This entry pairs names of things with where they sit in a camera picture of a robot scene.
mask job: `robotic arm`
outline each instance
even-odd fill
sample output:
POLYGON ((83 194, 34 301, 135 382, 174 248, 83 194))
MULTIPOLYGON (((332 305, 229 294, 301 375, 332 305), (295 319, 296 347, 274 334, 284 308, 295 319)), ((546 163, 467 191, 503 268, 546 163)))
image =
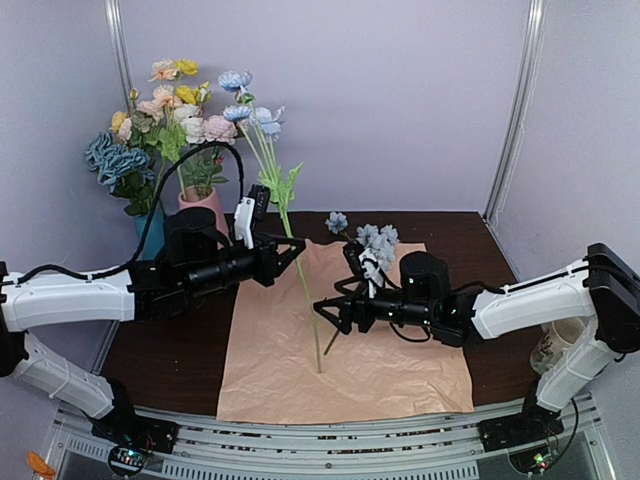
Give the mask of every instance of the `robotic arm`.
POLYGON ((254 234, 269 203, 269 190, 254 186, 235 213, 230 242, 215 228, 215 215, 189 208, 165 220, 165 247, 153 261, 133 262, 106 278, 65 274, 27 281, 0 263, 0 377, 12 377, 82 410, 94 435, 127 448, 170 453, 177 425, 135 414, 121 383, 69 363, 29 332, 32 327, 87 320, 149 321, 187 311, 194 299, 254 279, 273 285, 304 250, 301 239, 254 234), (279 252, 280 246, 289 248, 279 252))
POLYGON ((356 242, 344 249, 354 277, 338 282, 341 297, 314 304, 336 328, 362 333, 383 320, 422 327, 445 345, 461 347, 507 332, 567 317, 587 319, 578 341, 532 388, 519 415, 479 425, 485 450, 496 450, 560 433, 560 411, 614 359, 640 350, 640 279, 606 245, 550 275, 480 293, 452 291, 444 261, 414 252, 400 261, 401 286, 387 288, 371 252, 356 242), (357 283, 354 290, 346 285, 357 283))

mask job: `vase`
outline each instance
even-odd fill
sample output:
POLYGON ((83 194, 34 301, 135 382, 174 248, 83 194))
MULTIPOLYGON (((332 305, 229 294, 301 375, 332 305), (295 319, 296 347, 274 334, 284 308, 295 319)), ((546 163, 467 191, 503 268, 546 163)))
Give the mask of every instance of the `vase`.
MULTIPOLYGON (((142 236, 142 231, 147 223, 149 215, 138 215, 133 217, 133 221, 136 225, 136 232, 138 233, 138 240, 142 236)), ((156 207, 151 220, 151 226, 149 227, 149 233, 147 239, 144 242, 144 248, 140 254, 142 260, 153 260, 160 249, 164 246, 164 212, 160 205, 156 207)))
POLYGON ((191 207, 208 208, 216 215, 216 228, 228 238, 229 227, 227 227, 227 220, 224 218, 220 197, 218 197, 218 192, 216 192, 215 187, 212 189, 211 195, 203 199, 198 197, 195 187, 187 187, 185 193, 187 197, 186 199, 183 197, 182 192, 178 195, 178 205, 180 206, 180 210, 191 207))

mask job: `pink paper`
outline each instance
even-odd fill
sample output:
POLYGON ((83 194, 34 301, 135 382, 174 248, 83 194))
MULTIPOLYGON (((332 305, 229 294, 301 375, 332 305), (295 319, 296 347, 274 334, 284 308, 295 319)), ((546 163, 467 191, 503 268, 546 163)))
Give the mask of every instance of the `pink paper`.
MULTIPOLYGON (((339 294, 333 284, 351 276, 344 243, 307 241, 301 259, 312 300, 339 294)), ((424 250, 399 244, 396 255, 424 250)), ((389 277, 399 282, 398 261, 389 277)), ((309 306, 295 265, 264 288, 240 285, 229 337, 218 419, 272 424, 326 424, 472 412, 471 377, 462 349, 439 342, 413 344, 385 322, 367 334, 340 335, 316 373, 309 306)), ((318 317, 321 348, 335 327, 318 317)), ((424 332, 405 327, 406 336, 424 332)))

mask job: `pink vase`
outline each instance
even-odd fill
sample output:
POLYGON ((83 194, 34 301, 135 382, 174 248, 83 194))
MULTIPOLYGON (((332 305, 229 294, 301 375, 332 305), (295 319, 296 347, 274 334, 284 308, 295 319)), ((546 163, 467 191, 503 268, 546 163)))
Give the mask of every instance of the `pink vase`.
POLYGON ((218 197, 218 193, 214 188, 206 198, 200 200, 198 194, 196 193, 195 187, 187 187, 186 192, 187 198, 186 200, 182 196, 182 192, 178 195, 178 205, 180 210, 184 210, 185 208, 191 207, 204 207, 211 210, 216 214, 216 228, 224 234, 225 237, 229 237, 229 227, 227 227, 227 221, 224 218, 224 212, 222 211, 222 204, 220 203, 220 198, 218 197))

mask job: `table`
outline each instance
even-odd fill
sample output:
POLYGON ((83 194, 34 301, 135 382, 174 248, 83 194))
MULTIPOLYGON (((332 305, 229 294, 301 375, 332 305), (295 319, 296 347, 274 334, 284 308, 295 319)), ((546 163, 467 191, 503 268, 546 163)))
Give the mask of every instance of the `table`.
MULTIPOLYGON (((327 217, 320 212, 290 214, 297 236, 323 244, 336 240, 324 224, 327 217)), ((393 224, 401 241, 424 242, 429 252, 447 261, 454 287, 474 280, 496 286, 515 281, 477 213, 359 212, 347 217, 353 232, 366 223, 393 224)), ((269 214, 257 230, 283 234, 276 214, 269 214)), ((102 374, 124 382, 136 405, 215 415, 235 296, 235 290, 210 296, 199 308, 164 321, 121 324, 102 374)), ((529 354, 540 335, 539 327, 532 327, 464 349, 474 405, 526 395, 535 378, 529 354)))

